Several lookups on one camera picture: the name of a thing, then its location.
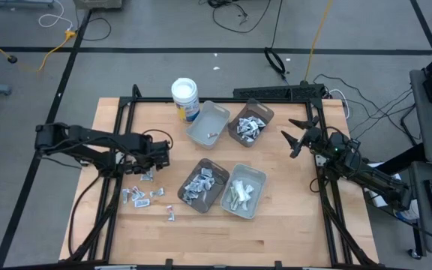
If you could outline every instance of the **gray bin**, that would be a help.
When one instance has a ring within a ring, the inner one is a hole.
[[[211,189],[207,191],[206,194],[203,194],[203,192],[201,192],[201,195],[197,199],[193,199],[193,201],[191,202],[190,206],[199,213],[203,214],[209,210],[213,202],[218,197],[219,193],[221,193],[221,191],[224,189],[224,185],[228,182],[228,179],[230,178],[230,173],[216,163],[212,162],[211,160],[203,158],[198,162],[191,174],[187,177],[186,181],[184,181],[183,185],[179,188],[179,199],[183,200],[185,186],[187,186],[196,177],[196,175],[201,173],[201,168],[212,169],[215,181]]]
[[[239,112],[239,114],[228,124],[228,132],[229,135],[239,143],[241,143],[243,146],[251,147],[256,143],[256,141],[261,137],[261,134],[253,141],[248,142],[245,139],[242,139],[241,136],[239,136],[237,132],[237,127],[239,125],[239,119],[240,118],[248,118],[250,116],[257,117],[261,119],[266,125],[269,124],[271,119],[273,119],[273,116],[275,116],[275,113],[269,109],[267,106],[260,103],[258,100],[255,100],[254,98],[250,98],[246,102],[246,106]],[[259,129],[260,132],[263,132],[263,130],[266,127],[261,127]]]
[[[206,149],[212,149],[230,120],[230,115],[229,110],[208,100],[202,104],[199,115],[194,119],[193,124],[186,129],[186,134],[195,143]],[[217,136],[208,138],[210,133],[216,133]]]
[[[250,194],[251,199],[247,201],[247,211],[243,210],[239,206],[235,211],[231,210],[230,203],[227,202],[227,197],[231,196],[230,187],[234,180],[242,180],[243,186],[253,186],[254,190]],[[221,198],[221,207],[234,215],[238,215],[242,218],[252,219],[256,215],[256,209],[258,202],[260,201],[261,194],[263,194],[264,184],[266,183],[266,174],[257,169],[253,169],[250,166],[244,164],[236,164],[232,169],[231,176],[224,189],[223,197]]]

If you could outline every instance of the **wooden tabletop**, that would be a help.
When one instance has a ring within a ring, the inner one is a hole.
[[[118,98],[99,100],[93,129],[113,132],[118,101]],[[305,120],[305,106],[266,105],[274,111],[274,118],[254,147],[245,148],[225,131],[216,146],[206,150],[186,136],[188,124],[179,121],[173,103],[136,104],[133,132],[161,129],[172,135],[175,145],[169,153],[171,165],[156,172],[154,182],[140,181],[140,175],[124,176],[123,188],[136,185],[148,195],[149,191],[164,188],[166,194],[151,198],[151,205],[146,208],[134,208],[131,201],[123,205],[120,196],[110,263],[163,265],[165,259],[174,259],[175,265],[273,266],[275,260],[280,260],[284,266],[330,266],[320,197],[309,189],[310,181],[316,177],[314,159],[307,148],[291,159],[290,147],[280,132],[301,137],[304,131],[287,119]],[[341,102],[324,100],[323,105],[326,124],[348,134]],[[221,106],[231,111],[232,120],[244,104],[222,103]],[[163,134],[151,135],[155,141],[167,139]],[[230,173],[236,164],[247,164],[267,174],[253,220],[224,211],[220,207],[221,194],[205,214],[177,197],[177,190],[202,158],[214,161]],[[75,198],[96,175],[92,166],[82,169]],[[73,249],[94,225],[102,182],[82,198],[76,210]],[[367,255],[378,261],[362,189],[343,179],[338,184],[347,229]],[[167,220],[169,205],[174,208],[175,222]],[[334,226],[333,230],[339,243]],[[101,257],[105,235],[104,229],[97,258]],[[67,239],[68,232],[61,249],[62,259],[68,257]],[[343,262],[339,245],[338,251]]]

